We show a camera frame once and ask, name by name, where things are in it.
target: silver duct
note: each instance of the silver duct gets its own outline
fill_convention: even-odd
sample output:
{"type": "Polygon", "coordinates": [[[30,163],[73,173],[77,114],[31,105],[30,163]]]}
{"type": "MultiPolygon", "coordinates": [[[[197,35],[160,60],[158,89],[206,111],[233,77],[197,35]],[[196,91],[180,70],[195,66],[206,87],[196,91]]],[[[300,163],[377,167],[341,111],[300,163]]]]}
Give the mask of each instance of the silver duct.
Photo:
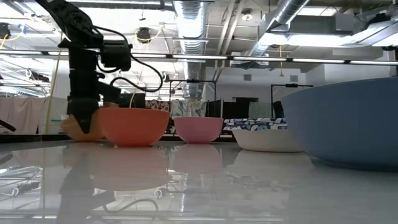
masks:
{"type": "Polygon", "coordinates": [[[310,2],[310,0],[280,0],[277,9],[271,12],[274,17],[270,21],[261,21],[266,22],[266,29],[264,30],[265,33],[256,40],[253,47],[246,55],[256,57],[262,56],[269,47],[268,45],[263,44],[267,39],[267,31],[292,22],[308,2],[310,2]]]}
{"type": "MultiPolygon", "coordinates": [[[[204,54],[205,42],[192,39],[205,37],[205,23],[207,2],[196,1],[174,1],[175,12],[177,13],[178,35],[190,40],[180,41],[183,54],[204,54]]],[[[186,79],[204,80],[202,66],[198,62],[184,62],[184,74],[186,79]]],[[[203,85],[189,84],[189,97],[200,97],[203,85]]]]}

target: white bowl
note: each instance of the white bowl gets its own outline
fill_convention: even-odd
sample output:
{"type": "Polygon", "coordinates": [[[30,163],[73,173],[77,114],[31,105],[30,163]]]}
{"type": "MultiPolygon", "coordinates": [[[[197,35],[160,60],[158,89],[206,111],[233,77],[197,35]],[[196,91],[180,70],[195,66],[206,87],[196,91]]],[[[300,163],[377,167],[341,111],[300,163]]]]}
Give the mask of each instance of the white bowl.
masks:
{"type": "Polygon", "coordinates": [[[239,146],[246,150],[261,152],[302,152],[288,129],[248,131],[232,130],[239,146]]]}

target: blue and white patterned fabric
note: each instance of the blue and white patterned fabric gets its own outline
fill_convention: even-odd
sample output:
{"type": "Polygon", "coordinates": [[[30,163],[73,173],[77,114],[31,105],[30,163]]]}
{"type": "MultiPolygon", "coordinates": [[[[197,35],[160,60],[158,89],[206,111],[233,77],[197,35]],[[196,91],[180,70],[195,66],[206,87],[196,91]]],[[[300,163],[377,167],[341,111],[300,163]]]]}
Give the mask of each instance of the blue and white patterned fabric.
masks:
{"type": "Polygon", "coordinates": [[[237,129],[260,131],[269,129],[287,129],[285,118],[258,118],[258,119],[226,119],[224,131],[237,129]]]}

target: ceiling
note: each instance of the ceiling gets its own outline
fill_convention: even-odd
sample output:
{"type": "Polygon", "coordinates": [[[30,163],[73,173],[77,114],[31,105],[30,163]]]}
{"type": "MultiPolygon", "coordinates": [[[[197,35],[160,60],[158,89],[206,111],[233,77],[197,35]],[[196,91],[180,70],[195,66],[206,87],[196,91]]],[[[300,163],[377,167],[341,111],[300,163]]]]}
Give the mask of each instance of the ceiling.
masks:
{"type": "MultiPolygon", "coordinates": [[[[227,54],[231,52],[242,52],[251,48],[257,37],[257,26],[261,21],[261,15],[268,13],[276,8],[278,0],[242,0],[244,8],[251,10],[253,19],[244,21],[239,19],[238,25],[234,31],[234,39],[228,47],[227,54]]],[[[342,1],[342,0],[314,0],[300,12],[301,15],[332,16],[336,10],[342,10],[345,13],[351,13],[350,10],[358,9],[363,11],[374,9],[380,6],[386,6],[391,3],[390,0],[362,0],[362,1],[342,1]]],[[[80,9],[87,13],[96,26],[107,27],[125,34],[135,52],[145,53],[179,53],[180,45],[174,37],[178,37],[177,20],[172,11],[156,11],[147,9],[132,9],[125,4],[107,3],[107,4],[80,4],[84,7],[80,9]],[[155,38],[150,44],[141,44],[136,39],[136,32],[140,27],[149,27],[152,36],[155,38]]],[[[206,54],[214,54],[222,30],[223,13],[227,10],[229,0],[219,0],[211,3],[208,7],[206,38],[206,54]]],[[[52,18],[35,1],[0,1],[0,22],[10,24],[12,37],[20,34],[19,24],[26,27],[26,35],[20,36],[14,41],[7,41],[2,50],[48,50],[57,51],[57,45],[61,40],[61,33],[57,31],[57,25],[53,23],[52,18]]],[[[119,37],[104,33],[106,39],[118,39],[119,37]]],[[[269,48],[267,54],[279,57],[280,49],[269,48]]],[[[290,45],[282,46],[282,56],[289,57],[312,57],[328,58],[332,52],[328,47],[297,47],[290,45]]],[[[4,83],[41,83],[32,81],[27,77],[24,69],[30,69],[39,72],[51,79],[53,74],[55,59],[44,58],[0,58],[0,74],[4,83]]],[[[184,78],[183,64],[175,62],[148,62],[161,72],[172,75],[174,78],[184,78]]],[[[270,63],[270,66],[279,66],[278,63],[270,63]]],[[[301,68],[303,65],[290,63],[286,68],[301,68]]],[[[159,79],[156,74],[149,69],[143,68],[137,63],[133,63],[129,72],[122,74],[127,78],[140,78],[142,84],[158,85],[159,79]]],[[[28,91],[36,91],[38,95],[43,92],[42,88],[24,88],[28,91]]]]}

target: large blue bowl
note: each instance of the large blue bowl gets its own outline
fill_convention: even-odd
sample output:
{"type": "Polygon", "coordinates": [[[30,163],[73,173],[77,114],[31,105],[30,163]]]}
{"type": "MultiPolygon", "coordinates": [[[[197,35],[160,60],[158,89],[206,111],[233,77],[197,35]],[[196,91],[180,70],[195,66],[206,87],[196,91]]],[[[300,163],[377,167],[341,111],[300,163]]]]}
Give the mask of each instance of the large blue bowl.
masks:
{"type": "Polygon", "coordinates": [[[324,162],[398,167],[398,78],[318,86],[282,99],[289,131],[324,162]]]}

